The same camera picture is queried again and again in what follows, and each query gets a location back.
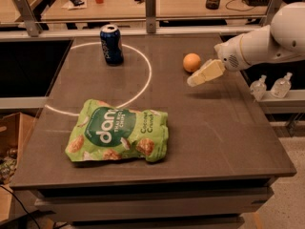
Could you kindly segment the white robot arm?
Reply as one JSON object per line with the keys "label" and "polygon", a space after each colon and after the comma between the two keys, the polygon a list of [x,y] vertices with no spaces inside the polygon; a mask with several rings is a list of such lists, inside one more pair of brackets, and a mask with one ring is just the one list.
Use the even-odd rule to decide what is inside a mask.
{"label": "white robot arm", "polygon": [[206,61],[188,79],[195,87],[214,80],[225,71],[236,72],[261,63],[296,62],[305,56],[305,2],[282,7],[270,25],[242,33],[216,44],[217,58]]}

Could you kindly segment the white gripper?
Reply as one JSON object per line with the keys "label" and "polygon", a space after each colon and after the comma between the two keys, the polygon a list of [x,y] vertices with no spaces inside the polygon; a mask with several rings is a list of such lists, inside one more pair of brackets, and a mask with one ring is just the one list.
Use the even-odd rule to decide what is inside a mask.
{"label": "white gripper", "polygon": [[241,42],[242,35],[238,35],[226,42],[216,44],[214,49],[221,61],[219,59],[207,60],[187,79],[187,84],[191,87],[204,84],[222,76],[226,69],[231,72],[248,69],[250,64],[244,59]]}

